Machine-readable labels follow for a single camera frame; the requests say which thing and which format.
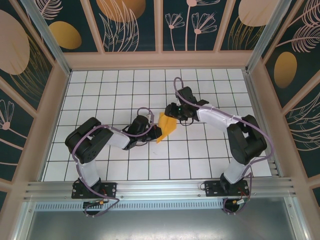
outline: yellow oval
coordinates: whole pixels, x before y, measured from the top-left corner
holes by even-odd
[[[125,17],[125,10],[122,2],[126,8],[131,9],[136,19],[138,19],[146,9],[146,0],[96,0],[101,12],[115,22],[129,22],[129,18]]]
[[[60,47],[72,50],[81,46],[80,33],[71,24],[55,21],[49,25],[49,29]]]
[[[26,31],[13,16],[0,10],[0,69],[11,75],[21,74],[29,57]]]
[[[279,0],[241,0],[239,19],[249,27],[261,27],[269,22]]]
[[[291,52],[285,51],[277,58],[274,66],[275,84],[282,89],[290,85],[297,71],[297,59]]]

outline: flower illustration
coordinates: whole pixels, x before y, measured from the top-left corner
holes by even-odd
[[[8,101],[6,106],[5,101],[3,99],[0,100],[0,129],[10,129],[10,122],[14,114],[14,109],[15,105],[12,102]]]
[[[189,5],[189,7],[195,7],[197,5],[212,5],[212,4],[217,4],[219,3],[220,0],[209,0],[209,1],[204,1],[204,0],[186,0],[186,3]]]
[[[11,101],[8,101],[8,104],[6,105],[6,103],[3,99],[0,100],[0,130],[5,130],[5,131],[9,130],[9,131],[13,132],[14,134],[17,134],[18,136],[27,139],[26,136],[14,131],[10,128],[11,120],[14,115],[14,110],[15,110],[15,105]],[[11,147],[14,147],[16,149],[23,150],[23,147],[17,146],[17,145],[15,145],[9,141],[6,141],[4,139],[0,138],[0,142],[7,144]]]
[[[214,25],[216,20],[214,18],[214,13],[210,14],[202,14],[199,19],[199,13],[192,14],[192,25],[195,33],[194,40],[194,50],[197,51],[197,37],[199,34],[207,34],[212,33],[217,30],[217,25]]]
[[[170,28],[171,43],[172,43],[173,51],[175,51],[176,49],[175,49],[175,45],[174,45],[174,39],[172,37],[172,29],[184,27],[185,22],[182,21],[183,18],[181,16],[181,13],[179,13],[179,14],[174,13],[174,14],[172,14],[172,16],[170,15],[170,13],[168,13],[165,15],[165,20]]]

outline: black mounting bracket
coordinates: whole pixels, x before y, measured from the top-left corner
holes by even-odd
[[[102,182],[99,185],[99,194],[107,197],[116,197],[117,183],[116,182]],[[77,182],[72,185],[72,199],[101,199],[100,196],[95,195],[89,191],[82,182]]]
[[[247,196],[249,195],[248,182],[246,180],[240,180],[232,185],[229,192],[226,193],[222,188],[220,180],[205,181],[203,183],[206,197],[228,197],[228,196],[241,196],[241,191],[243,191]]]

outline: white grid floor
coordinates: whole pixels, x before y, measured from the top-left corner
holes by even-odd
[[[138,108],[149,107],[158,123],[159,113],[177,101],[175,77],[182,77],[197,100],[207,100],[229,114],[254,115],[241,69],[74,71],[42,180],[77,179],[64,141],[90,117],[123,129],[136,117]],[[178,124],[159,144],[152,141],[129,151],[104,147],[96,165],[101,179],[108,181],[219,178],[230,162],[228,148],[228,136],[208,124]],[[271,176],[267,160],[249,171],[254,177]]]

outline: yellow cloth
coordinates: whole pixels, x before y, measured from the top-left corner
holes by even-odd
[[[158,126],[161,128],[162,135],[156,139],[156,143],[160,143],[166,136],[172,133],[177,128],[177,120],[166,116],[164,112],[160,112],[159,114],[159,124]]]

